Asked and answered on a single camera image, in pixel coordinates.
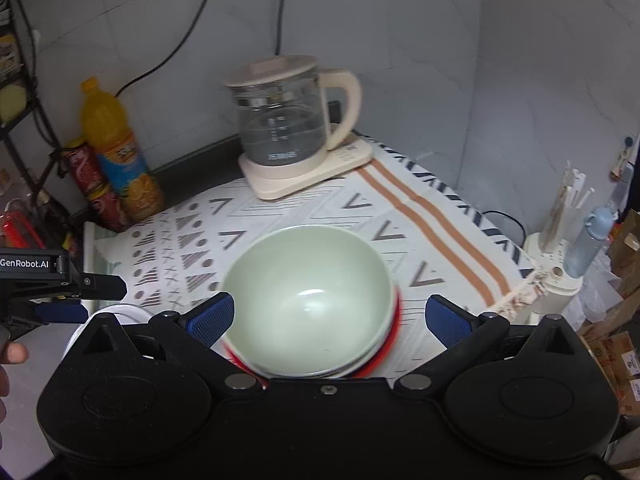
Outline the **person's left hand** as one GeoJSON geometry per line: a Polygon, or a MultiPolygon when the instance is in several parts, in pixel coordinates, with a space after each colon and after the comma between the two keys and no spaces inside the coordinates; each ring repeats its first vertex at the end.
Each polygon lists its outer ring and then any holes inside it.
{"type": "Polygon", "coordinates": [[[0,365],[0,422],[6,419],[6,402],[4,399],[10,394],[10,378],[4,368],[6,365],[23,364],[29,358],[28,349],[24,344],[9,341],[1,352],[0,365]]]}

